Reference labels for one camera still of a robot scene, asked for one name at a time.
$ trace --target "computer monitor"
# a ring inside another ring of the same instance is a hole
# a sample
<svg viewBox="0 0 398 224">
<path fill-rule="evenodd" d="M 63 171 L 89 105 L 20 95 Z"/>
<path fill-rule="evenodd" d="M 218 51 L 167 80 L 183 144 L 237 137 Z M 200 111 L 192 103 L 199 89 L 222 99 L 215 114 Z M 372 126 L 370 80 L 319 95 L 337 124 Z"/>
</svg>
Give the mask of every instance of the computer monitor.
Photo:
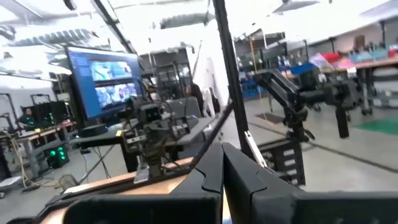
<svg viewBox="0 0 398 224">
<path fill-rule="evenodd" d="M 144 94 L 137 55 L 74 46 L 65 52 L 85 120 L 111 115 Z"/>
</svg>

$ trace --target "monitor stand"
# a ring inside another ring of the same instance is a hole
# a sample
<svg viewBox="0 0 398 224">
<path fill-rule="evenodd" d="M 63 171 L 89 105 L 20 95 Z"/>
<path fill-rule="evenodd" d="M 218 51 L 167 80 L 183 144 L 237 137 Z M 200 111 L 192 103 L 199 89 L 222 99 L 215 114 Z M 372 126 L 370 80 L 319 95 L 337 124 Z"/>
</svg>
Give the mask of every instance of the monitor stand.
<svg viewBox="0 0 398 224">
<path fill-rule="evenodd" d="M 108 132 L 108 127 L 105 124 L 97 124 L 83 128 L 79 132 L 79 137 L 88 138 L 93 136 L 99 136 L 100 134 L 104 134 L 107 132 Z"/>
</svg>

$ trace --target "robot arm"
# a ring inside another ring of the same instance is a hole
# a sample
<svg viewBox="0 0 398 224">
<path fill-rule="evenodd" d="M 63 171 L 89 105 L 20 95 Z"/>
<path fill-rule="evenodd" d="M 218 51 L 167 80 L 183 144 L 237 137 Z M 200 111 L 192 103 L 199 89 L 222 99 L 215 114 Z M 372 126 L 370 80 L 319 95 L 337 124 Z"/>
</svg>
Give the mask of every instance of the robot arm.
<svg viewBox="0 0 398 224">
<path fill-rule="evenodd" d="M 322 102 L 336 107 L 340 138 L 349 137 L 346 110 L 352 110 L 357 105 L 352 94 L 356 84 L 351 80 L 327 84 L 322 89 L 302 91 L 278 70 L 260 70 L 253 79 L 284 108 L 284 124 L 292 130 L 290 137 L 299 141 L 308 141 L 307 136 L 313 138 L 311 132 L 303 128 L 303 122 L 308 116 L 307 106 Z"/>
</svg>

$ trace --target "metal pole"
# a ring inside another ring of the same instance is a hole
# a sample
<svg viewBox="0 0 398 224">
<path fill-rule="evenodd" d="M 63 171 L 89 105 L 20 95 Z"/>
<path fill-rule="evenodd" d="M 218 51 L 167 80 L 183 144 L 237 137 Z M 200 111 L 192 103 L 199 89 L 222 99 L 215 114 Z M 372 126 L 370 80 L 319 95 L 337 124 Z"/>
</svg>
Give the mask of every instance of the metal pole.
<svg viewBox="0 0 398 224">
<path fill-rule="evenodd" d="M 245 131 L 249 131 L 248 119 L 244 110 L 244 102 L 242 97 L 242 89 L 239 82 L 238 66 L 236 65 L 236 56 L 232 43 L 231 33 L 229 32 L 228 19 L 225 9 L 224 0 L 214 0 L 214 9 L 220 33 L 221 46 L 223 49 L 224 63 L 229 83 L 229 95 L 233 101 L 236 127 L 238 129 L 241 150 L 245 155 L 254 160 L 253 153 L 244 135 Z"/>
</svg>

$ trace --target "computer tower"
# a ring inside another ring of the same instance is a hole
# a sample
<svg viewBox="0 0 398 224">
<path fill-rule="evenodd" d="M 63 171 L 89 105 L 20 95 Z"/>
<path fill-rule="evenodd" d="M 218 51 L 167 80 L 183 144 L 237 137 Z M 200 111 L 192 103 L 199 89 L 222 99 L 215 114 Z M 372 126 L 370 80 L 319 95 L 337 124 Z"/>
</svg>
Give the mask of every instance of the computer tower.
<svg viewBox="0 0 398 224">
<path fill-rule="evenodd" d="M 64 144 L 55 148 L 46 149 L 44 155 L 47 164 L 53 169 L 61 168 L 69 162 L 68 152 Z"/>
</svg>

